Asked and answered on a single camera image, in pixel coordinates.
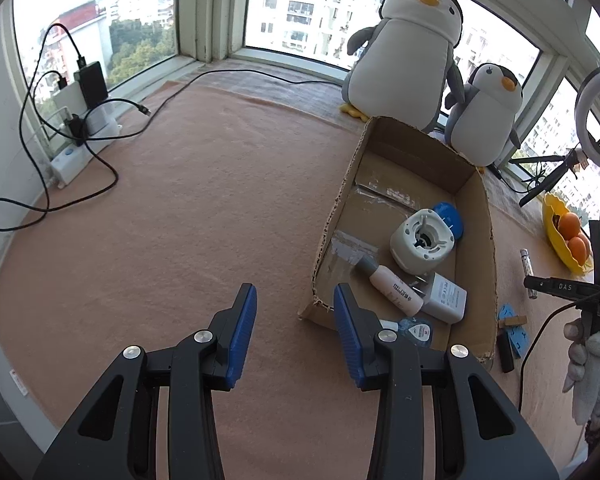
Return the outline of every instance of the white penguin belly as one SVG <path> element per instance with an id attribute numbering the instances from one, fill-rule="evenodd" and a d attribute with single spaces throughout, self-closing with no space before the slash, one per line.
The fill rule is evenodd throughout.
<path id="1" fill-rule="evenodd" d="M 515 114 L 478 92 L 451 132 L 451 145 L 476 166 L 488 166 L 504 148 Z"/>
<path id="2" fill-rule="evenodd" d="M 353 69 L 349 101 L 423 129 L 439 111 L 448 45 L 428 28 L 390 20 Z"/>

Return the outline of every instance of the yellow bowl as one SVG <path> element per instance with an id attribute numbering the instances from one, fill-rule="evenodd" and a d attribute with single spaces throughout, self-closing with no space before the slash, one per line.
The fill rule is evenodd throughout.
<path id="1" fill-rule="evenodd" d="M 557 196 L 551 193 L 546 193 L 544 196 L 544 204 L 542 206 L 542 220 L 544 221 L 544 230 L 546 235 L 554 247 L 554 250 L 567 268 L 578 276 L 584 276 L 593 270 L 593 258 L 591 255 L 584 262 L 584 265 L 579 265 L 576 259 L 571 255 L 571 251 L 567 247 L 567 242 L 562 238 L 558 229 L 554 225 L 554 215 L 562 216 L 568 213 L 569 209 L 564 205 L 564 202 Z"/>

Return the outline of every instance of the orange fruit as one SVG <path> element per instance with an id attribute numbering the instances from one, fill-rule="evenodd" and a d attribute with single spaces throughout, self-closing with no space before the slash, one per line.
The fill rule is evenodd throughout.
<path id="1" fill-rule="evenodd" d="M 591 242 L 589 242 L 587 235 L 582 231 L 578 233 L 578 238 L 584 242 L 584 245 L 587 248 L 587 258 L 589 258 L 591 256 Z"/>
<path id="2" fill-rule="evenodd" d="M 571 240 L 580 232 L 580 218 L 576 213 L 565 213 L 558 220 L 558 232 L 565 240 Z"/>
<path id="3" fill-rule="evenodd" d="M 574 236 L 568 241 L 567 247 L 571 251 L 571 256 L 575 258 L 578 265 L 584 265 L 587 261 L 587 246 L 582 241 L 582 238 Z"/>

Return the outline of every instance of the large penguin plush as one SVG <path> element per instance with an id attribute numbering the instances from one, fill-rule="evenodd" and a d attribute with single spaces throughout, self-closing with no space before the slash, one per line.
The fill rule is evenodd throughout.
<path id="1" fill-rule="evenodd" d="M 342 86 L 340 109 L 363 121 L 388 116 L 429 132 L 436 125 L 445 81 L 464 102 L 454 47 L 462 33 L 457 0 L 383 0 L 381 21 L 354 33 L 347 43 L 360 58 Z"/>
<path id="2" fill-rule="evenodd" d="M 445 126 L 446 143 L 476 166 L 488 166 L 500 155 L 507 139 L 520 148 L 513 127 L 522 106 L 522 86 L 511 70 L 483 63 L 464 85 L 464 102 L 445 98 L 451 108 Z"/>

